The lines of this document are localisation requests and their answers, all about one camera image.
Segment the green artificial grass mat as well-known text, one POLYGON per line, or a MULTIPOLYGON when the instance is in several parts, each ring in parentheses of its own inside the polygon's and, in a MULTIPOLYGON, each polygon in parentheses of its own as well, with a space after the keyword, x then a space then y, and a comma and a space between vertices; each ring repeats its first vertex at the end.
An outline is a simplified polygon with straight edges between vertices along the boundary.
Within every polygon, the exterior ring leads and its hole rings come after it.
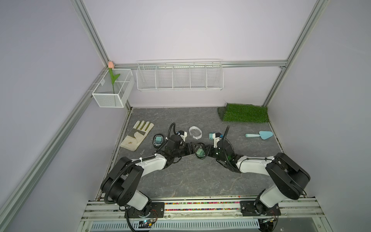
POLYGON ((251 104, 227 103, 224 107, 218 107, 217 113, 222 121, 268 123, 270 121, 268 108, 251 104))

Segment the artificial pink tulip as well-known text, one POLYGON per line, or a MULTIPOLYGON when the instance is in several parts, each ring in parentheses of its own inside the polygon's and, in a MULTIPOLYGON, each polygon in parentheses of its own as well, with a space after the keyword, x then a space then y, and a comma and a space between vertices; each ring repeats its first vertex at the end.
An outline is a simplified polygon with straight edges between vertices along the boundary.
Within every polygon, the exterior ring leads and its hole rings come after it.
POLYGON ((115 94, 115 82, 116 80, 120 77, 120 73, 114 74, 113 69, 115 68, 115 65, 112 61, 108 62, 108 71, 111 77, 111 84, 112 84, 112 89, 113 89, 113 94, 115 94))

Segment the white mesh wall basket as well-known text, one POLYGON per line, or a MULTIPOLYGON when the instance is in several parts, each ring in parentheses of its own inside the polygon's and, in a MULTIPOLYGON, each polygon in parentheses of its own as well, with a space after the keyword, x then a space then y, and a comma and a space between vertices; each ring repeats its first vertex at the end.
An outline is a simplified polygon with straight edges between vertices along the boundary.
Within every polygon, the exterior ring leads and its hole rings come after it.
POLYGON ((101 108, 125 108, 134 86, 131 69, 108 69, 92 92, 101 108))

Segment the green charger block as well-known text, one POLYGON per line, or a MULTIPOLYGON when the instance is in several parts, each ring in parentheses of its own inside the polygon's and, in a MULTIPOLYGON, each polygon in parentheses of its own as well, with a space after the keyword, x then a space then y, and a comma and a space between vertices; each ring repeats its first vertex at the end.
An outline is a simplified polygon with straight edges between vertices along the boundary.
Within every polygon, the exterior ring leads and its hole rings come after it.
POLYGON ((197 151, 196 151, 196 155, 199 158, 203 158, 203 157, 205 157, 205 151, 202 148, 198 148, 197 151))

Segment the teal garden trowel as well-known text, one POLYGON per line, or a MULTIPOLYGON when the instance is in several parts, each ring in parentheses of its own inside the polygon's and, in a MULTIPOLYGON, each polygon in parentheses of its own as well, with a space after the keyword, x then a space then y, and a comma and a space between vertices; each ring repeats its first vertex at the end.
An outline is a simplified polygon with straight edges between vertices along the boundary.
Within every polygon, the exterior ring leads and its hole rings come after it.
POLYGON ((271 132, 271 131, 259 131, 258 134, 247 133, 247 134, 245 134, 245 137, 246 138, 260 137, 262 140, 267 140, 267 139, 273 137, 273 132, 271 132))

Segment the beige gardening glove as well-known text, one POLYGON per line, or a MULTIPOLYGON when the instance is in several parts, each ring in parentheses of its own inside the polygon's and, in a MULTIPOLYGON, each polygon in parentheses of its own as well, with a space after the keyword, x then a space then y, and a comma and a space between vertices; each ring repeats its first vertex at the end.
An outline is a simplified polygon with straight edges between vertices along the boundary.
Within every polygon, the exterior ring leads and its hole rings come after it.
POLYGON ((154 124, 149 121, 137 121, 128 135, 121 142, 120 147, 129 151, 136 151, 139 145, 153 129, 154 124))

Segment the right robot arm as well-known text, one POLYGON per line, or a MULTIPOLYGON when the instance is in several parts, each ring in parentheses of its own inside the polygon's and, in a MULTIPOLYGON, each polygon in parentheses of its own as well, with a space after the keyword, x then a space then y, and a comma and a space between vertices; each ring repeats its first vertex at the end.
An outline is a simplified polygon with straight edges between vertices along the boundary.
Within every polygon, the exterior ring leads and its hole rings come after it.
POLYGON ((263 158, 238 155, 227 139, 229 129, 228 126, 223 134, 212 134, 214 145, 207 150, 207 155, 232 172, 262 174, 273 181, 273 185, 264 189, 254 201, 241 205, 242 213, 249 216, 273 214, 278 209, 279 202, 286 199, 298 200, 307 195, 305 187, 311 177, 293 159, 285 153, 263 158))

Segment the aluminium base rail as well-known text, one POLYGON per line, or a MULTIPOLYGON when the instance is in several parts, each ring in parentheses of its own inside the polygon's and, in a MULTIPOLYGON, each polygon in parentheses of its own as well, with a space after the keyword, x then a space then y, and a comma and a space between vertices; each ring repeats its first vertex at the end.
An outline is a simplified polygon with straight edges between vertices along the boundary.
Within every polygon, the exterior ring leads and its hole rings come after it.
MULTIPOLYGON (((209 196, 159 198, 152 201, 152 208, 159 219, 240 219, 247 209, 243 203, 254 201, 254 196, 209 196)), ((269 210, 266 216, 279 218, 321 218, 325 214, 316 198, 284 200, 269 210)), ((102 201, 88 202, 82 221, 124 219, 124 212, 117 205, 102 201)))

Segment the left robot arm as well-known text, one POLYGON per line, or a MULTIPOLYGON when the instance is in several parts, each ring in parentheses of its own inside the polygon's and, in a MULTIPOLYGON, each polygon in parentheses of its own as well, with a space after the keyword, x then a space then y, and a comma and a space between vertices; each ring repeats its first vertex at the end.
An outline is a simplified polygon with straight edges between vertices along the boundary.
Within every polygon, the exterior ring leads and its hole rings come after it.
POLYGON ((137 190, 143 176, 168 168, 184 156, 194 153, 193 144, 186 143, 187 132, 177 131, 175 123, 168 130, 168 136, 153 155, 139 159, 122 157, 103 180, 100 190, 104 203, 134 208, 143 215, 151 211, 151 199, 137 190))

